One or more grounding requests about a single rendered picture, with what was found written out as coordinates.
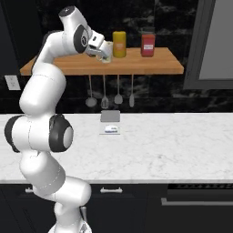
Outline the wooden wall shelf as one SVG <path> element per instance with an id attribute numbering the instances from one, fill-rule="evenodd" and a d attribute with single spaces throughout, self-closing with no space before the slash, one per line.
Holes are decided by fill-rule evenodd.
<path id="1" fill-rule="evenodd" d="M 124 58 L 112 58 L 104 64 L 88 55 L 56 58 L 54 64 L 65 75 L 181 75 L 184 67 L 167 47 L 156 47 L 153 57 L 142 57 L 139 48 L 128 48 Z"/>

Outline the hanging metal slotted spatula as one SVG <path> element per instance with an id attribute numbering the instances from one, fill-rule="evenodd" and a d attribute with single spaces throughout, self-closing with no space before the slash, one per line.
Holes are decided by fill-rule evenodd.
<path id="1" fill-rule="evenodd" d="M 106 77 L 103 76 L 103 88 L 106 88 Z M 101 107 L 103 109 L 108 109 L 109 107 L 109 100 L 106 95 L 103 95 L 103 98 L 101 100 Z"/>

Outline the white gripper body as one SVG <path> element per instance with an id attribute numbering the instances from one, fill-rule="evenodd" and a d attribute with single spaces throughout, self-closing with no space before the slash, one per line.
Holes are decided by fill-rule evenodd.
<path id="1" fill-rule="evenodd" d="M 113 43 L 111 41 L 104 41 L 99 48 L 91 48 L 89 46 L 86 50 L 86 54 L 95 57 L 102 63 L 110 63 L 113 55 Z"/>

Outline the hanging metal turner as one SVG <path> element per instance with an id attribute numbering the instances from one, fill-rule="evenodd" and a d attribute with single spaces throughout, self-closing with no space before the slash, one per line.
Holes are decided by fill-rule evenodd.
<path id="1" fill-rule="evenodd" d="M 117 79 L 117 94 L 114 98 L 114 102 L 117 105 L 121 105 L 123 103 L 123 97 L 120 95 L 120 78 Z"/>

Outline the white wall socket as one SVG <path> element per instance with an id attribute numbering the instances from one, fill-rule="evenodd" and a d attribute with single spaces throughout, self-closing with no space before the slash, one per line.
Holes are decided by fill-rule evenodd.
<path id="1" fill-rule="evenodd" d="M 5 76 L 5 81 L 9 90 L 20 90 L 17 76 Z"/>

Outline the hanging metal spoon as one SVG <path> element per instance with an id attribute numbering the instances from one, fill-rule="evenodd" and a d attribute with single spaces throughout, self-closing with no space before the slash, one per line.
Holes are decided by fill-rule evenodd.
<path id="1" fill-rule="evenodd" d="M 131 76 L 131 93 L 129 97 L 129 106 L 134 107 L 135 97 L 134 97 L 134 75 Z"/>

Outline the dark drawer front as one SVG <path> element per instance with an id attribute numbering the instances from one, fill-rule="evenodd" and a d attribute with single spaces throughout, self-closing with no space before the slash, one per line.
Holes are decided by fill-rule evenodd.
<path id="1" fill-rule="evenodd" d="M 25 191 L 27 188 L 31 188 L 31 186 L 27 184 L 1 184 L 0 188 L 6 198 L 28 198 L 34 195 L 33 192 Z"/>
<path id="2" fill-rule="evenodd" d="M 121 187 L 123 192 L 121 194 L 100 193 L 102 187 L 107 189 Z M 166 184 L 92 184 L 91 188 L 93 198 L 160 198 L 167 194 Z"/>

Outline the yellow jar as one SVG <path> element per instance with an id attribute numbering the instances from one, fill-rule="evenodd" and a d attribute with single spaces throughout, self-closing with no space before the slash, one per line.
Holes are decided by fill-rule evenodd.
<path id="1" fill-rule="evenodd" d="M 127 34 L 125 31 L 115 31 L 113 33 L 113 56 L 123 58 L 127 54 Z"/>

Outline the grey framed cabinet door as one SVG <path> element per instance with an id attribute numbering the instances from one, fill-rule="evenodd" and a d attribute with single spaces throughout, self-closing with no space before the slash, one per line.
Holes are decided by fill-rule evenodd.
<path id="1" fill-rule="evenodd" d="M 184 89 L 233 89 L 233 0 L 198 0 Z"/>

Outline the dark cupboard door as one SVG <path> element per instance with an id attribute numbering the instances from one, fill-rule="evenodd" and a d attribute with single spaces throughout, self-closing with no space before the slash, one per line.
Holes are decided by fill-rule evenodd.
<path id="1" fill-rule="evenodd" d="M 141 198 L 92 198 L 87 222 L 93 233 L 143 233 L 146 207 Z"/>

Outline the hanging metal ladle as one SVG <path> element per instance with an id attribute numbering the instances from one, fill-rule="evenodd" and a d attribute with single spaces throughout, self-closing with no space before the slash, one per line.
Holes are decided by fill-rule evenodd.
<path id="1" fill-rule="evenodd" d="M 92 81 L 89 81 L 89 90 L 92 90 Z M 93 92 L 90 92 L 90 97 L 86 100 L 86 105 L 88 107 L 94 107 L 97 103 L 97 100 L 93 97 Z"/>

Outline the red jar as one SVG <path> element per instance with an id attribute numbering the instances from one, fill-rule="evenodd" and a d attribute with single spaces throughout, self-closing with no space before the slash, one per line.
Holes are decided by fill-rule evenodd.
<path id="1" fill-rule="evenodd" d="M 141 36 L 141 55 L 151 57 L 154 55 L 156 36 L 152 34 Z"/>

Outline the grey kitchen scale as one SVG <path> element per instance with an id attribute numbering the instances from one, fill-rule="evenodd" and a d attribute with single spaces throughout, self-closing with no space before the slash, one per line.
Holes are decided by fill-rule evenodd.
<path id="1" fill-rule="evenodd" d="M 118 127 L 116 133 L 106 133 L 106 126 L 114 125 Z M 120 111 L 119 110 L 102 110 L 99 125 L 100 135 L 119 135 L 120 134 Z"/>

